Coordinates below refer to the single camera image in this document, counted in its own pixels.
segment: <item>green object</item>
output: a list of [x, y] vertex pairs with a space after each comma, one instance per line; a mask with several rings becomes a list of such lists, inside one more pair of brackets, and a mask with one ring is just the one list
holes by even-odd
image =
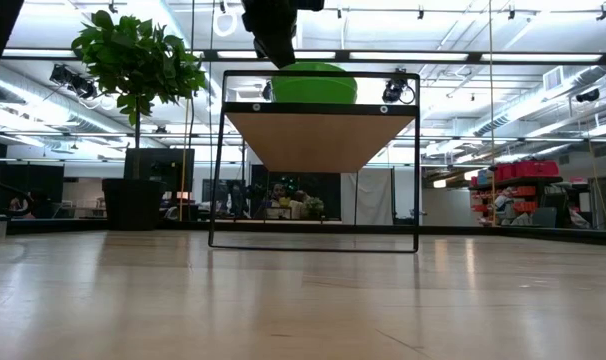
[[205, 87], [201, 62], [185, 49], [183, 40], [165, 35], [165, 26], [152, 20], [141, 22], [134, 16], [121, 16], [114, 24], [106, 11], [92, 14], [92, 25], [72, 42], [88, 72], [99, 83], [103, 94], [117, 94], [121, 114], [130, 124], [149, 116], [158, 97], [163, 104], [178, 104], [191, 99], [193, 92]]
[[[292, 71], [345, 71], [338, 66], [303, 62], [284, 67]], [[274, 102], [355, 104], [358, 86], [352, 77], [293, 77], [272, 78]]]

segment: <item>black camera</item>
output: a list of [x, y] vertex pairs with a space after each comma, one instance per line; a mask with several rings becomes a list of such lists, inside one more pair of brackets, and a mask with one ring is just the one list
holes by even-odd
[[292, 38], [296, 36], [298, 10], [321, 11], [325, 0], [242, 0], [245, 30], [254, 34], [259, 58], [267, 57], [283, 68], [294, 64]]
[[[405, 74], [405, 72], [405, 69], [396, 69], [396, 73], [398, 74]], [[407, 91], [412, 93], [412, 99], [409, 101], [404, 101], [401, 99], [401, 97]], [[385, 83], [385, 90], [383, 90], [383, 96], [381, 98], [386, 104], [393, 104], [400, 101], [403, 104], [409, 105], [414, 101], [415, 97], [416, 95], [414, 93], [414, 89], [410, 87], [407, 79], [401, 76], [395, 76]]]

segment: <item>potted plant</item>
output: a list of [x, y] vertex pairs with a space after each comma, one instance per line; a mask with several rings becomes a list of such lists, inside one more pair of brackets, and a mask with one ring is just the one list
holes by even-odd
[[303, 206], [305, 206], [305, 212], [307, 213], [307, 218], [310, 220], [321, 219], [323, 210], [325, 210], [325, 205], [323, 204], [323, 201], [317, 197], [308, 198], [303, 203]]
[[[121, 114], [135, 128], [135, 148], [141, 137], [141, 114], [150, 116], [152, 100], [178, 104], [192, 99], [205, 87], [200, 61], [185, 49], [183, 40], [165, 34], [165, 26], [152, 20], [122, 16], [118, 24], [106, 11], [92, 15], [92, 25], [72, 42], [72, 49], [98, 82], [101, 95], [117, 96]], [[135, 151], [132, 179], [105, 179], [103, 192], [110, 227], [119, 230], [151, 230], [158, 223], [165, 184], [139, 179], [139, 152]]]

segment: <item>air vent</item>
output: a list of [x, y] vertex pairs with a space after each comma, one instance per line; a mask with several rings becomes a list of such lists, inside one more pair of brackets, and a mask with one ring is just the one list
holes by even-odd
[[563, 85], [563, 67], [558, 66], [543, 75], [543, 87], [550, 91]]
[[594, 148], [594, 157], [595, 158], [606, 157], [606, 146], [600, 146], [600, 147]]
[[570, 155], [563, 155], [559, 157], [559, 165], [567, 165], [570, 163]]

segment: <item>wooden floor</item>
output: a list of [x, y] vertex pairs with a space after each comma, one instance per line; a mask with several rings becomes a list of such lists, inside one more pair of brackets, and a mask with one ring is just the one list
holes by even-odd
[[[422, 237], [419, 255], [208, 250], [202, 232], [0, 243], [0, 359], [606, 359], [606, 247]], [[402, 248], [408, 236], [219, 233]]]

